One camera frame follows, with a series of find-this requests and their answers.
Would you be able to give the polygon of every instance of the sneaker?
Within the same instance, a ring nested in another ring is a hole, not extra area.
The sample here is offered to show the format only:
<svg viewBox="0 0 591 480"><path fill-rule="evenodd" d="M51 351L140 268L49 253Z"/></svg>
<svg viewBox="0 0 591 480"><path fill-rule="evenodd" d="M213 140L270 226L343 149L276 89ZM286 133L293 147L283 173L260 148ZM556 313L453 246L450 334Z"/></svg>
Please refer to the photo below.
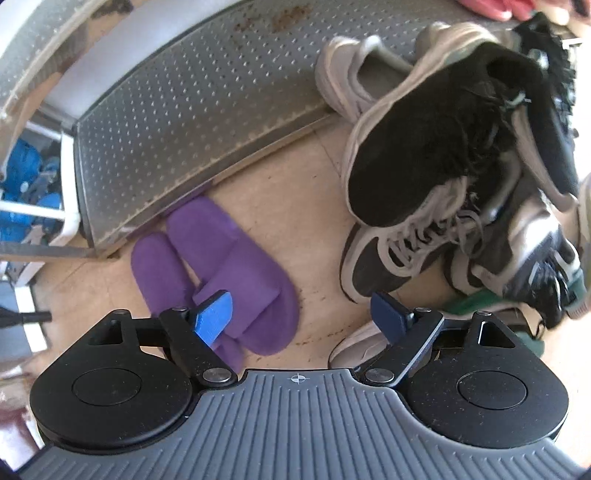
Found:
<svg viewBox="0 0 591 480"><path fill-rule="evenodd" d="M520 165L517 155L508 152L471 185L464 177L434 187L399 225L353 226L340 263L340 285L347 298L365 303L376 291L392 292L453 245L470 251L471 237L496 219L515 188Z"/></svg>
<svg viewBox="0 0 591 480"><path fill-rule="evenodd" d="M377 35L363 40L338 36L322 47L314 76L326 103L355 123L412 69L409 62L386 47Z"/></svg>
<svg viewBox="0 0 591 480"><path fill-rule="evenodd" d="M529 347L535 346L539 350L540 343L527 341L533 340L533 335L527 326L527 321L521 310L521 304L510 301L499 301L487 304L481 308L494 313L497 318L516 333L525 333L519 337ZM453 314L441 312L450 320L466 320L472 318L474 311L465 314ZM351 335L341 340L331 351L328 360L328 368L355 368L372 358L378 356L389 345L384 334L377 325L370 321L355 330Z"/></svg>
<svg viewBox="0 0 591 480"><path fill-rule="evenodd" d="M579 257L533 179L522 177L496 222L484 228L486 248L472 258L461 250L446 256L448 283L464 294L486 287L498 296L538 310L557 326L576 301L569 286L582 277Z"/></svg>
<svg viewBox="0 0 591 480"><path fill-rule="evenodd" d="M582 318L591 310L591 174L581 182L578 214L583 292L581 301L567 309L572 319Z"/></svg>
<svg viewBox="0 0 591 480"><path fill-rule="evenodd" d="M351 213L369 226L397 225L434 187L454 180L457 190L462 177L477 177L514 146L511 112L540 76L482 27L445 29L351 132L342 174Z"/></svg>
<svg viewBox="0 0 591 480"><path fill-rule="evenodd" d="M415 56L423 56L448 28L435 22L423 29L415 42ZM544 81L532 84L528 102L517 109L512 123L524 164L554 206L566 212L576 205L578 195L571 127L575 73L568 52L542 13L495 35L500 44L532 58L543 71Z"/></svg>

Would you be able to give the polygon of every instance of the black sneaker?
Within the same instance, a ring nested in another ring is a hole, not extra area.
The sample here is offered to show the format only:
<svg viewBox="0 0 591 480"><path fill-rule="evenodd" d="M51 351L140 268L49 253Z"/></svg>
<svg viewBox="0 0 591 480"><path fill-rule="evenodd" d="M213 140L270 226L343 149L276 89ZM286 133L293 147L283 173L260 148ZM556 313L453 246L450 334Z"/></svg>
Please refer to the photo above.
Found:
<svg viewBox="0 0 591 480"><path fill-rule="evenodd" d="M360 223L400 225L435 187L478 177L513 149L511 115L542 72L480 27L468 24L466 34L464 25L446 29L400 86L355 125L343 181ZM460 59L439 70L424 67L449 50Z"/></svg>
<svg viewBox="0 0 591 480"><path fill-rule="evenodd" d="M572 304L569 286L582 277L575 248L533 179L523 176L496 222L486 226L486 247L473 258L456 250L446 256L444 274L457 291L482 287L538 310L553 328Z"/></svg>
<svg viewBox="0 0 591 480"><path fill-rule="evenodd" d="M458 191L448 185L434 187L401 225L355 225L340 263L343 292L356 303L366 302L376 291L400 288L454 245L469 251L473 237L496 219L520 177L521 162L510 151ZM458 198L460 205L454 203Z"/></svg>
<svg viewBox="0 0 591 480"><path fill-rule="evenodd" d="M536 60L544 72L536 99L514 119L519 152L550 201L565 212L579 194L571 125L576 100L574 68L543 13L518 25L514 32L513 48Z"/></svg>

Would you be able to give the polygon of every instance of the green object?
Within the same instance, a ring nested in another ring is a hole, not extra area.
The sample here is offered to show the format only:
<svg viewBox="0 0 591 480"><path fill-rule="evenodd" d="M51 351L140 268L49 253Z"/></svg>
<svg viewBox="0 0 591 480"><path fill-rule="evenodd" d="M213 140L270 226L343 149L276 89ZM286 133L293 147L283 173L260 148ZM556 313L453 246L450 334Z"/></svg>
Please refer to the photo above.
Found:
<svg viewBox="0 0 591 480"><path fill-rule="evenodd" d="M545 344L543 340L536 340L525 332L515 332L515 334L538 358L544 354Z"/></svg>
<svg viewBox="0 0 591 480"><path fill-rule="evenodd" d="M491 307L492 305L498 304L500 302L505 303L506 301L494 294L493 292L491 292L490 290L483 288L482 290L479 290L476 293L473 293L472 295L469 295L463 299L453 300L447 303L443 307L443 310L453 315L471 316L472 313L474 313L477 310L487 310L488 307Z"/></svg>
<svg viewBox="0 0 591 480"><path fill-rule="evenodd" d="M579 275L576 275L569 285L569 298L572 300L564 309L572 319L582 318L589 312L585 282L583 271L579 270Z"/></svg>

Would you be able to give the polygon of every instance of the purple slipper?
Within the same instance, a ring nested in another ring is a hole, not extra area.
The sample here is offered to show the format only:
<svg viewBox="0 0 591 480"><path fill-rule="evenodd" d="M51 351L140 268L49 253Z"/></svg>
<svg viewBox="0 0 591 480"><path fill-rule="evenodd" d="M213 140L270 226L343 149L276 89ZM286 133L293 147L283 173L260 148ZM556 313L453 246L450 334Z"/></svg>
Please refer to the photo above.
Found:
<svg viewBox="0 0 591 480"><path fill-rule="evenodd" d="M218 290L232 294L234 315L224 332L259 355L283 350L296 334L300 306L283 269L207 197L173 212L167 234L203 282L195 302Z"/></svg>
<svg viewBox="0 0 591 480"><path fill-rule="evenodd" d="M172 307L195 308L195 285L164 233L151 233L136 242L131 270L152 315ZM242 370L244 352L236 340L222 332L212 350L235 372Z"/></svg>

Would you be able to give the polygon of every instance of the metal step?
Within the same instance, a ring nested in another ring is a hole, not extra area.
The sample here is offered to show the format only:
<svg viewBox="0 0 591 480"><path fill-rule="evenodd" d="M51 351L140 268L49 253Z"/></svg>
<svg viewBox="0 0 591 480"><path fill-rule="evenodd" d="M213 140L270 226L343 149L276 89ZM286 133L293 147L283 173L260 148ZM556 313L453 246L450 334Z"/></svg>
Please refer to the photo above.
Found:
<svg viewBox="0 0 591 480"><path fill-rule="evenodd" d="M191 192L325 118L313 68L334 35L378 34L412 60L417 34L437 20L494 25L454 0L254 0L186 32L77 126L91 244L113 250Z"/></svg>

